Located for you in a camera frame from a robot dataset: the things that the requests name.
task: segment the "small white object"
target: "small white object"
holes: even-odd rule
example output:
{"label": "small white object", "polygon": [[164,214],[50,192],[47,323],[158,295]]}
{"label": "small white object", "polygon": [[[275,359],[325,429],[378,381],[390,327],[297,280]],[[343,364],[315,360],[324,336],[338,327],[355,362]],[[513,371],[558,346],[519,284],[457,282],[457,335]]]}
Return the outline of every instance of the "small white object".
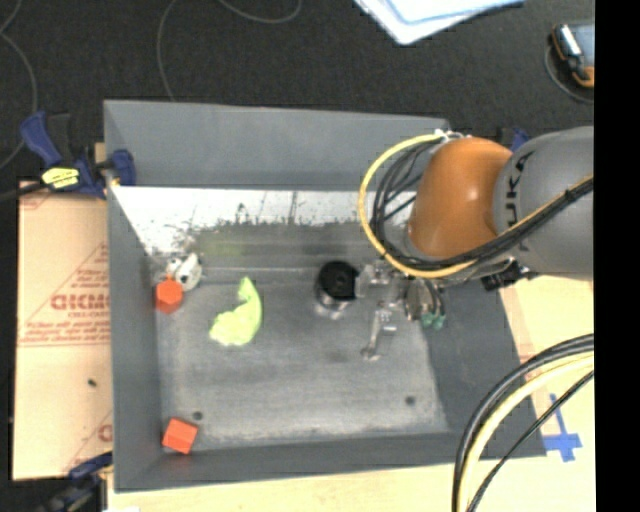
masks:
{"label": "small white object", "polygon": [[182,264],[177,268],[174,279],[182,285],[182,290],[188,292],[193,290],[202,278],[202,264],[195,252],[187,256]]}
{"label": "small white object", "polygon": [[165,273],[180,283],[182,291],[193,290],[202,278],[202,263],[195,252],[186,258],[172,257],[165,268]]}

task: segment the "red cube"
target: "red cube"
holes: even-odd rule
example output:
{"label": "red cube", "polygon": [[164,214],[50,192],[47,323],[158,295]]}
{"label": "red cube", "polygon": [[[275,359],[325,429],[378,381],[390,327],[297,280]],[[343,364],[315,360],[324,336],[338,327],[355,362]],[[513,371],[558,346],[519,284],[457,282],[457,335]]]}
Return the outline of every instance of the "red cube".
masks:
{"label": "red cube", "polygon": [[156,286],[156,308],[165,314],[173,313],[182,302],[182,285],[170,276]]}
{"label": "red cube", "polygon": [[198,427],[196,425],[178,418],[171,418],[162,438],[162,446],[187,454],[191,451],[197,433]]}

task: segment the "cardboard sheet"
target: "cardboard sheet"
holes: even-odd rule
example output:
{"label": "cardboard sheet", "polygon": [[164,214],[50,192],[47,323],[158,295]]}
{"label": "cardboard sheet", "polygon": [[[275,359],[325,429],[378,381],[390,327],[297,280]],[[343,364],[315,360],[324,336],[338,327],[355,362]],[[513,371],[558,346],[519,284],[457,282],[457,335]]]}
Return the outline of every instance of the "cardboard sheet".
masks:
{"label": "cardboard sheet", "polygon": [[99,199],[20,200],[16,480],[62,476],[111,449],[106,227]]}

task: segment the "cable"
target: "cable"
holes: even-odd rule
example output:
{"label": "cable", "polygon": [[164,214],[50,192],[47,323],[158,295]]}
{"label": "cable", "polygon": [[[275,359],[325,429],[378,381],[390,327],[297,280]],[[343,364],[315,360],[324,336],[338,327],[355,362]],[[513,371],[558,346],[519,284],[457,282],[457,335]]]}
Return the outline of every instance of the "cable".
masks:
{"label": "cable", "polygon": [[[38,85],[36,83],[35,74],[33,73],[33,67],[27,59],[27,56],[20,49],[20,47],[15,43],[13,39],[11,39],[8,35],[5,34],[5,31],[9,28],[9,26],[13,23],[13,20],[18,15],[18,11],[22,7],[23,0],[17,0],[16,5],[13,8],[9,17],[0,25],[0,37],[13,49],[13,51],[20,57],[27,73],[29,74],[29,81],[31,83],[31,112],[34,113],[38,110]],[[24,147],[24,141],[20,141],[18,145],[13,149],[11,154],[5,158],[2,162],[0,162],[0,171],[4,170],[4,168],[9,165],[16,155],[22,150]]]}
{"label": "cable", "polygon": [[456,511],[458,509],[460,478],[468,459],[469,448],[477,437],[478,429],[484,424],[486,417],[491,414],[491,411],[500,400],[528,373],[564,357],[587,353],[592,351],[594,347],[593,334],[579,336],[553,345],[511,371],[487,393],[469,419],[456,453],[453,473],[452,510]]}
{"label": "cable", "polygon": [[300,14],[300,10],[302,9],[302,0],[298,0],[298,3],[296,4],[296,7],[294,8],[294,10],[290,14],[287,14],[282,18],[261,18],[259,16],[254,16],[253,14],[249,14],[244,11],[241,11],[237,7],[234,7],[233,5],[227,3],[225,0],[218,0],[218,3],[226,7],[227,9],[229,9],[231,12],[234,12],[238,16],[245,18],[249,21],[255,21],[256,23],[267,23],[272,25],[277,25],[280,23],[287,23],[289,21],[292,21],[294,18],[298,16],[298,14]]}
{"label": "cable", "polygon": [[403,259],[398,254],[399,251],[395,249],[392,244],[388,243],[386,240],[383,244],[374,233],[370,223],[367,221],[365,207],[367,188],[369,186],[369,183],[371,182],[371,179],[380,169],[382,164],[392,156],[418,144],[442,140],[445,137],[446,136],[444,134],[434,133],[429,135],[419,135],[417,137],[399,142],[395,146],[387,149],[373,162],[373,164],[365,173],[365,176],[360,184],[360,190],[358,194],[358,215],[360,223],[362,225],[362,229],[364,230],[371,244],[382,255],[382,257],[386,259],[397,270],[400,270],[405,274],[412,275],[414,277],[423,277],[426,279],[436,279],[453,275],[472,265],[484,262],[491,257],[499,254],[500,252],[512,247],[526,235],[530,234],[532,231],[538,229],[540,226],[550,220],[555,214],[563,210],[566,206],[593,190],[593,175],[589,175],[577,184],[569,187],[566,191],[558,194],[555,198],[543,204],[542,206],[531,212],[529,215],[525,216],[509,229],[501,233],[494,240],[491,240],[490,242],[476,247],[471,251],[458,256],[454,256],[452,258],[438,260],[436,262],[420,260],[421,263],[414,264],[416,260],[415,258]]}
{"label": "cable", "polygon": [[522,387],[518,388],[514,393],[509,395],[500,406],[493,412],[489,418],[485,421],[482,428],[478,432],[476,439],[469,450],[469,456],[467,459],[467,463],[463,468],[461,477],[460,477],[460,488],[459,488],[459,498],[458,498],[458,512],[463,512],[466,510],[466,505],[469,504],[469,481],[471,474],[473,472],[474,466],[477,464],[480,459],[480,455],[484,450],[489,439],[494,434],[498,426],[502,423],[502,421],[515,409],[515,407],[524,400],[527,396],[535,392],[536,390],[543,387],[545,384],[550,382],[551,380],[557,378],[560,375],[563,375],[568,372],[582,370],[582,369],[593,369],[594,364],[594,356],[593,354],[579,356],[578,359],[574,359],[570,362],[565,362],[560,364],[559,366],[555,366],[549,370],[545,370],[544,372],[536,375],[531,380],[527,381]]}
{"label": "cable", "polygon": [[582,96],[580,96],[579,94],[576,94],[575,92],[571,91],[566,85],[564,85],[562,82],[560,82],[560,80],[558,80],[558,77],[556,77],[553,72],[551,71],[551,52],[553,51],[553,47],[549,46],[547,48],[547,51],[544,54],[544,69],[547,72],[547,75],[549,75],[549,78],[551,79],[551,81],[560,89],[562,90],[564,93],[568,94],[569,96],[571,96],[574,100],[576,101],[580,101],[582,103],[586,103],[587,105],[593,105],[594,104],[594,100],[590,100],[588,98],[583,98]]}
{"label": "cable", "polygon": [[[169,17],[169,13],[178,2],[179,0],[171,0],[169,5],[167,5],[164,12],[162,13],[162,17],[160,18],[160,25],[158,26],[158,33],[156,34],[156,64],[158,66],[158,72],[160,73],[160,78],[162,80],[162,85],[164,86],[164,90],[171,101],[176,101],[176,98],[173,94],[173,91],[171,90],[171,87],[169,86],[169,80],[167,79],[167,74],[164,69],[164,62],[162,59],[162,36],[164,33],[164,26],[167,22],[167,18]],[[289,21],[292,21],[298,16],[298,14],[300,14],[300,10],[302,9],[302,0],[298,0],[298,3],[296,4],[295,9],[290,14],[287,14],[282,18],[262,18],[259,16],[254,16],[253,14],[249,14],[244,11],[241,11],[240,9],[238,9],[237,7],[234,7],[233,5],[229,4],[225,0],[217,0],[217,2],[223,7],[225,7],[226,9],[236,13],[238,16],[242,18],[245,18],[249,21],[254,21],[256,23],[263,23],[263,24],[270,24],[270,25],[276,25],[276,24],[287,23]]]}
{"label": "cable", "polygon": [[567,402],[570,398],[572,398],[582,387],[584,387],[588,382],[590,382],[595,375],[594,371],[587,373],[584,377],[575,382],[564,394],[555,400],[553,404],[547,410],[540,415],[540,417],[518,438],[518,440],[514,443],[514,445],[509,449],[509,451],[500,459],[500,462],[495,465],[495,467],[489,472],[489,474],[482,481],[476,494],[473,496],[469,507],[467,507],[466,512],[475,512],[478,508],[480,500],[484,496],[486,490],[489,488],[489,484],[493,481],[495,476],[498,474],[498,471],[505,465],[505,463],[509,460],[509,458],[515,453],[515,451],[522,446],[522,444],[529,439],[550,417],[551,415],[560,408],[565,402]]}
{"label": "cable", "polygon": [[35,192],[37,190],[42,190],[46,185],[44,183],[31,183],[30,185],[25,185],[24,187],[14,188],[7,192],[3,192],[0,194],[0,203],[4,203],[5,201],[9,201],[11,199],[16,199],[17,197],[23,196],[25,194],[29,194],[31,192]]}
{"label": "cable", "polygon": [[414,203],[415,200],[416,200],[416,196],[413,196],[413,197],[410,197],[409,199],[407,199],[404,203],[402,203],[401,205],[399,205],[396,208],[394,208],[393,210],[391,210],[390,213],[387,213],[382,219],[383,222],[386,222],[389,219],[391,219],[392,217],[395,217],[398,213],[400,213],[402,210],[404,210],[407,206],[409,206],[410,204]]}

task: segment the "dark floor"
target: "dark floor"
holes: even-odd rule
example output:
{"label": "dark floor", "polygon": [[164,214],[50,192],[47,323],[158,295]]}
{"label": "dark floor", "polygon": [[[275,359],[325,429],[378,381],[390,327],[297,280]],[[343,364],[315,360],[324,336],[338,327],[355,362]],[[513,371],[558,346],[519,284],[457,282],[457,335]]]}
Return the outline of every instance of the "dark floor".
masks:
{"label": "dark floor", "polygon": [[[235,0],[262,16],[280,16],[296,0]],[[102,137],[105,98],[167,98],[156,62],[156,37],[170,0],[0,1],[0,166],[37,105],[72,115],[71,142]],[[411,47],[392,42],[352,0],[306,1],[285,24],[247,21],[215,0],[173,4],[164,26],[167,80],[181,100],[411,113],[448,119],[453,128],[492,136],[498,127],[530,135],[593,124],[592,104],[558,88],[543,65],[556,22],[593,18],[595,0],[526,0],[482,15]],[[0,192],[37,173],[22,151],[0,172]],[[0,204],[0,510],[30,510],[63,482],[10,482],[11,369],[15,335],[16,218]]]}

